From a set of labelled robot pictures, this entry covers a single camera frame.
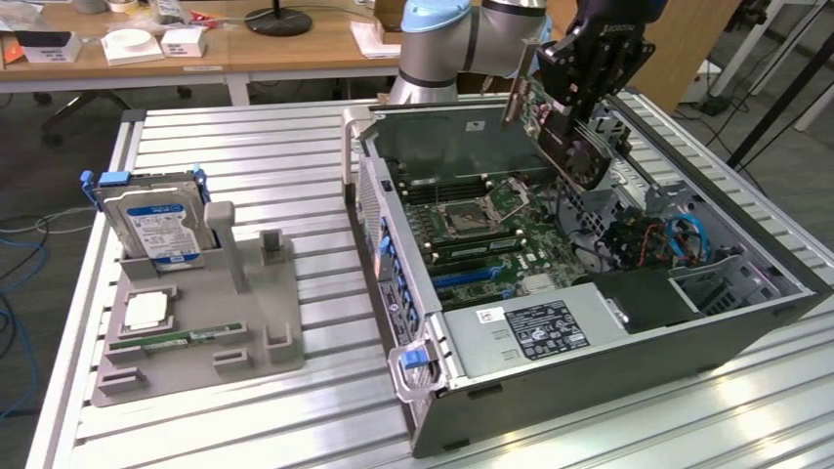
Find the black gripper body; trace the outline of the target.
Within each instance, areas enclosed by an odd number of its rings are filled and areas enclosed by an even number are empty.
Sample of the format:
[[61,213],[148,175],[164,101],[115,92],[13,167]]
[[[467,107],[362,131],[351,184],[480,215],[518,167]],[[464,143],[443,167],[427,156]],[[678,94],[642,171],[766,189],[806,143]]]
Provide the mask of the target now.
[[578,54],[590,53],[607,33],[624,33],[642,38],[644,27],[655,22],[664,10],[664,0],[579,0],[578,12],[568,25]]

